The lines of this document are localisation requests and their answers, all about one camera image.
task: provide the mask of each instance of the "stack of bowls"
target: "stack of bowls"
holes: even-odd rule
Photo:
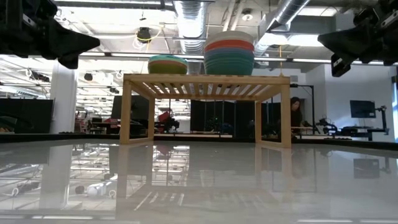
[[[173,55],[156,55],[149,59],[148,72],[151,74],[187,74],[188,62]]]
[[[251,75],[253,37],[241,31],[220,32],[205,43],[205,70],[209,75]]]

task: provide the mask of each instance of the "white pillar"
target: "white pillar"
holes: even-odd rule
[[[51,133],[73,132],[75,128],[78,70],[70,70],[54,62],[50,97],[54,100]]]
[[[43,166],[39,207],[63,209],[68,203],[72,145],[51,147]]]

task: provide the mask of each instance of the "glossy floor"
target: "glossy floor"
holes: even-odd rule
[[[397,158],[322,145],[0,144],[0,223],[398,223]]]

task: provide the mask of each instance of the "computer screen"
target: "computer screen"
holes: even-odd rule
[[[351,100],[352,118],[376,118],[376,107],[374,101]]]
[[[120,119],[122,111],[122,96],[113,98],[112,115],[113,119]],[[148,120],[149,101],[142,96],[131,96],[131,119]]]

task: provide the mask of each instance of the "wooden table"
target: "wooden table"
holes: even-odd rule
[[[130,139],[131,91],[149,100],[148,138]],[[261,139],[261,103],[281,94],[282,142]],[[242,100],[254,101],[256,112],[255,138],[257,143],[291,148],[290,77],[237,76],[237,75],[178,75],[178,74],[124,74],[121,144],[153,141],[155,99],[187,100]]]

